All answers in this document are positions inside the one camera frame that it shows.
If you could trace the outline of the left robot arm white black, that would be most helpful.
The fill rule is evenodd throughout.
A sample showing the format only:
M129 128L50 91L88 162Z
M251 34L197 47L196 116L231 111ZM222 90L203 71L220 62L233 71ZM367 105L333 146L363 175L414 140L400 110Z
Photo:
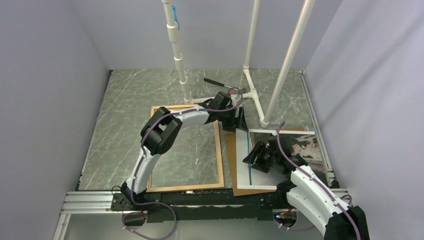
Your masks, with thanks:
M228 132L237 129L248 131L242 99L232 103L228 93L220 91L195 106L183 110L159 107L140 132L140 152L130 177L121 185L124 204L131 210L144 203L148 181L159 158L168 152L176 141L180 130L216 121Z

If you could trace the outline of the glossy landscape photo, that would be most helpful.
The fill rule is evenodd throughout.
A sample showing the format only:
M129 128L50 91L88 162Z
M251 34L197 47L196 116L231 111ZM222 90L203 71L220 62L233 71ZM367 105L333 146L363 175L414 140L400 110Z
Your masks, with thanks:
M243 163L243 159L253 150L256 143L262 141L267 143L268 138L274 130L250 129L236 131L236 186L239 189L248 190L275 190L277 185L287 180L287 178L271 167L268 173L253 169L248 163ZM320 146L314 131L282 130L281 143L285 144L284 150L288 150L287 155L300 155L306 160L314 174L326 185L327 168L324 165Z

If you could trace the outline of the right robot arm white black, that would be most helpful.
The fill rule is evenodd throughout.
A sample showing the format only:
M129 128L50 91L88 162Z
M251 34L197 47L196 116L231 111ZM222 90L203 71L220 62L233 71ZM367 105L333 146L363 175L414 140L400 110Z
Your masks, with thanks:
M237 187L270 190L261 207L281 209L273 220L294 231L290 207L300 211L326 240L367 240L365 212L329 188L325 161L313 132L253 129L236 135Z

